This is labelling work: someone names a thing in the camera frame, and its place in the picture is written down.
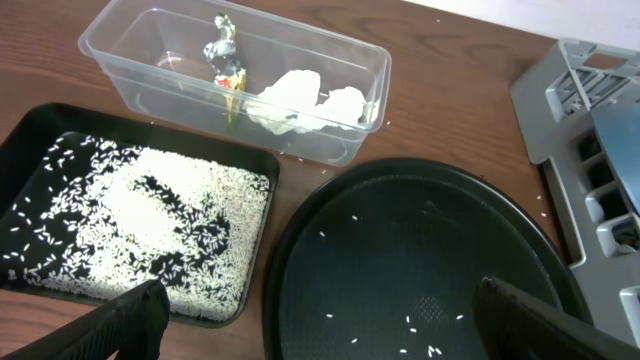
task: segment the pan surface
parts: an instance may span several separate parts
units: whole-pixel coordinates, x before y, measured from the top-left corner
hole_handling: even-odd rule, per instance
[[[471,300],[496,276],[590,321],[542,231],[459,169],[390,159],[313,194],[283,233],[265,295],[271,359],[486,359]]]

